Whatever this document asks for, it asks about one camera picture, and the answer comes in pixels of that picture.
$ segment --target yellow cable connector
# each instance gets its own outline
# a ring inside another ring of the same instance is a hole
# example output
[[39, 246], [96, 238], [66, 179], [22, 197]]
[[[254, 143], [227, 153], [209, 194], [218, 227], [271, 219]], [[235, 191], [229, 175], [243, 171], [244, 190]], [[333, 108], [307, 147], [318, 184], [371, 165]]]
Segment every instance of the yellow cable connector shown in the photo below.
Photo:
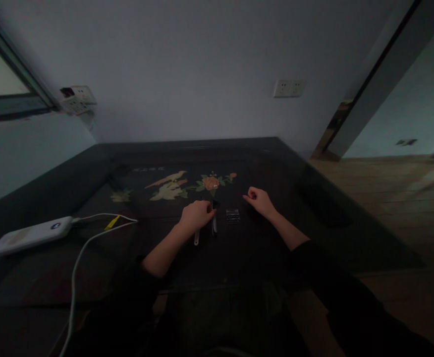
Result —
[[119, 218], [119, 215], [117, 215], [115, 218], [113, 218], [111, 220], [111, 222], [108, 223], [108, 225], [106, 226], [105, 231], [110, 230], [111, 228], [113, 228], [113, 226], [116, 223], [116, 221], [118, 220], [118, 218]]

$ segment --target dark table surface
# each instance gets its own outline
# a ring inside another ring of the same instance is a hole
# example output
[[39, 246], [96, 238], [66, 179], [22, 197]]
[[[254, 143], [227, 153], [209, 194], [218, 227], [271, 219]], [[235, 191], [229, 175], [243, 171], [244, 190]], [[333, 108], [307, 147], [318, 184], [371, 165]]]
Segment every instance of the dark table surface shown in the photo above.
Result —
[[[146, 188], [180, 171], [186, 172], [174, 181], [180, 193], [174, 199], [158, 199], [165, 193], [160, 188], [171, 181]], [[229, 182], [233, 173], [237, 176]], [[212, 237], [205, 227], [198, 246], [190, 240], [183, 247], [165, 281], [170, 292], [262, 280], [298, 286], [276, 231], [241, 198], [251, 185], [266, 190], [288, 220], [354, 273], [423, 267], [415, 253], [277, 138], [96, 145], [1, 199], [0, 237], [69, 215], [116, 213], [138, 219], [87, 248], [77, 274], [77, 300], [86, 306], [109, 293], [135, 258], [165, 237], [183, 207], [213, 198], [207, 189], [197, 189], [201, 175], [213, 174], [222, 176], [215, 191], [218, 235]], [[326, 191], [353, 223], [340, 228], [322, 223], [300, 197], [309, 184]], [[238, 209], [241, 222], [228, 225], [226, 209]], [[0, 258], [0, 307], [67, 308], [78, 252], [111, 219], [85, 221], [63, 239]]]

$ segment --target charging cable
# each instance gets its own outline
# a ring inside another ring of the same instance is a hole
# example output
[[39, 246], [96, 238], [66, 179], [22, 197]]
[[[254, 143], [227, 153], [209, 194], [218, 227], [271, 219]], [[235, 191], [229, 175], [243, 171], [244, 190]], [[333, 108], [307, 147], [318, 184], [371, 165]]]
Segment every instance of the charging cable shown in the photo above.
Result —
[[135, 223], [138, 222], [138, 220], [135, 220], [135, 219], [132, 219], [132, 218], [128, 218], [128, 217], [125, 217], [125, 216], [123, 216], [123, 215], [117, 215], [117, 214], [113, 214], [113, 213], [99, 213], [99, 214], [96, 214], [96, 215], [93, 215], [93, 216], [89, 216], [89, 217], [74, 218], [74, 219], [72, 220], [72, 223], [76, 223], [76, 222], [78, 222], [78, 221], [83, 221], [83, 220], [86, 220], [86, 219], [89, 219], [89, 218], [92, 218], [92, 217], [97, 217], [97, 216], [114, 216], [114, 217], [120, 216], [120, 217], [123, 217], [123, 218], [125, 218], [125, 219], [131, 221], [131, 222], [130, 222], [130, 223], [126, 223], [126, 224], [124, 224], [124, 225], [121, 225], [121, 226], [119, 226], [119, 227], [111, 228], [110, 230], [107, 230], [107, 231], [104, 231], [104, 232], [98, 233], [97, 235], [91, 237], [90, 239], [88, 239], [88, 240], [86, 241], [86, 243], [83, 245], [83, 247], [82, 247], [80, 253], [78, 254], [78, 257], [77, 257], [77, 260], [75, 261], [75, 266], [73, 267], [73, 272], [72, 272], [72, 301], [71, 301], [71, 303], [70, 303], [70, 317], [68, 318], [68, 332], [67, 332], [67, 338], [66, 338], [66, 340], [65, 340], [65, 343], [63, 344], [63, 348], [62, 348], [62, 351], [60, 352], [60, 356], [59, 356], [59, 357], [63, 357], [63, 356], [65, 355], [65, 351], [67, 350], [68, 342], [70, 341], [70, 337], [72, 336], [72, 332], [73, 332], [73, 317], [74, 317], [74, 315], [75, 315], [75, 300], [76, 300], [76, 291], [75, 291], [75, 274], [77, 273], [78, 263], [80, 262], [80, 258], [82, 257], [83, 252], [85, 251], [85, 248], [87, 247], [87, 245], [88, 245], [92, 240], [94, 240], [95, 238], [97, 238], [97, 237], [99, 237], [99, 236], [102, 236], [102, 235], [104, 235], [104, 234], [106, 234], [106, 233], [109, 233], [109, 232], [115, 231], [115, 230], [117, 230], [117, 229], [120, 229], [120, 228], [123, 228], [123, 227], [129, 226], [129, 225], [132, 225], [132, 224], [135, 224]]

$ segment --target electrical outlet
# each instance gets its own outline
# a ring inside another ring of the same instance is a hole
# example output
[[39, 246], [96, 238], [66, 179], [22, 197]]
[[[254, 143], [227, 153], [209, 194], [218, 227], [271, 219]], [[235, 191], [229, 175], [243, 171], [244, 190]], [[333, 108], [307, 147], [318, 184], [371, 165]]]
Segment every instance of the electrical outlet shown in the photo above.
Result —
[[75, 96], [85, 104], [97, 104], [97, 100], [93, 96], [91, 89], [88, 86], [71, 86]]
[[91, 108], [87, 106], [86, 103], [83, 102], [81, 99], [77, 98], [77, 96], [65, 98], [64, 100], [62, 100], [61, 103], [68, 112], [75, 115], [80, 115], [91, 110]]
[[275, 90], [273, 92], [274, 98], [288, 97], [291, 81], [287, 79], [280, 79], [276, 81]]
[[306, 87], [306, 80], [292, 80], [290, 84], [289, 97], [301, 97]]
[[274, 98], [300, 97], [306, 87], [305, 79], [280, 79], [276, 81]]

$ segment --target window frame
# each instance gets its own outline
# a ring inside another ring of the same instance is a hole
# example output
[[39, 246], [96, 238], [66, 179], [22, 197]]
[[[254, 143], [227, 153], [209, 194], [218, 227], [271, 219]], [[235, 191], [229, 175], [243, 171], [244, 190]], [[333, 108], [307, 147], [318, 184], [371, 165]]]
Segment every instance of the window frame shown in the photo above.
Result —
[[[20, 119], [60, 110], [54, 98], [25, 66], [1, 30], [0, 57], [29, 90], [29, 93], [24, 94], [0, 95], [0, 121]], [[17, 109], [2, 111], [2, 108], [8, 106]]]

